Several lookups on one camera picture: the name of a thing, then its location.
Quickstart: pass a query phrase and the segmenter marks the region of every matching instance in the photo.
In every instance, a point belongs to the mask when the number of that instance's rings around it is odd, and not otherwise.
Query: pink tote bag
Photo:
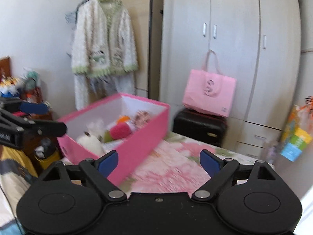
[[[218,73],[208,72],[211,53],[216,57]],[[233,104],[236,82],[236,79],[222,74],[216,53],[209,50],[202,70],[192,70],[190,73],[183,104],[186,108],[203,114],[228,117]]]

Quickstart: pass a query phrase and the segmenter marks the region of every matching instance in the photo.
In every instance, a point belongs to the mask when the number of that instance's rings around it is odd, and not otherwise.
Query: white plush toy
[[[88,132],[85,132],[85,135],[78,137],[76,142],[99,157],[104,155],[101,142],[96,136],[91,135]]]

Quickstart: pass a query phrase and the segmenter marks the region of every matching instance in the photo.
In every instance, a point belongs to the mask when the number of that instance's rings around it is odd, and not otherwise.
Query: silver handle
[[[207,24],[206,23],[203,24],[203,36],[204,37],[207,36]]]
[[[213,27],[213,38],[217,39],[217,25],[214,25]]]
[[[263,36],[263,49],[266,49],[266,46],[267,46],[267,36],[264,35]]]
[[[266,140],[266,138],[261,137],[261,136],[257,136],[257,135],[255,135],[255,138],[260,139],[260,140]]]

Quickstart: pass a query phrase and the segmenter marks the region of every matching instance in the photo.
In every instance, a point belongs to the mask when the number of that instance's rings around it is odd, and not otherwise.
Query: floral bedsheet
[[[131,192],[188,192],[191,196],[210,179],[200,166],[199,155],[203,149],[221,159],[233,158],[240,164],[253,165],[256,161],[254,158],[170,132],[119,188],[128,196]]]

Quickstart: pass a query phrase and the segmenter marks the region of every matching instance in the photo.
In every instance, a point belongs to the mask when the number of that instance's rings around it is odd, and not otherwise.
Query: cardigan sleeve
[[[72,71],[74,74],[87,73],[90,68],[89,46],[92,19],[88,17],[89,7],[90,5],[87,3],[81,6],[78,11],[72,50]]]
[[[138,70],[134,31],[127,9],[121,15],[119,43],[123,52],[123,66],[126,72]]]

